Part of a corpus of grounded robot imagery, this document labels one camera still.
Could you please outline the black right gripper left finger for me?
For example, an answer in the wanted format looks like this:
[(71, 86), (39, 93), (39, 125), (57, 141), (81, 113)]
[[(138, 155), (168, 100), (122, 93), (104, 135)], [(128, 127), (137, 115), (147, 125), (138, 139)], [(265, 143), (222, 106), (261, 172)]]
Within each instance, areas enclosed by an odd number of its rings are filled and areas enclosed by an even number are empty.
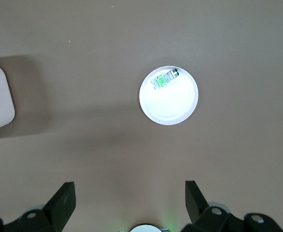
[(20, 218), (23, 232), (61, 232), (76, 208), (75, 184), (64, 183), (41, 209)]

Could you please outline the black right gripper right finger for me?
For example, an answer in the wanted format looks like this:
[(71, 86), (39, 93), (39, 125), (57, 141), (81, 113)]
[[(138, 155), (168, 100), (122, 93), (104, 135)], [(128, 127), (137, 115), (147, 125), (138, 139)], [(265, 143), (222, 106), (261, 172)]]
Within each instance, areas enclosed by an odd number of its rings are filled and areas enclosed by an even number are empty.
[(210, 206), (195, 181), (185, 182), (185, 206), (191, 223), (182, 232), (226, 232), (229, 214), (219, 206)]

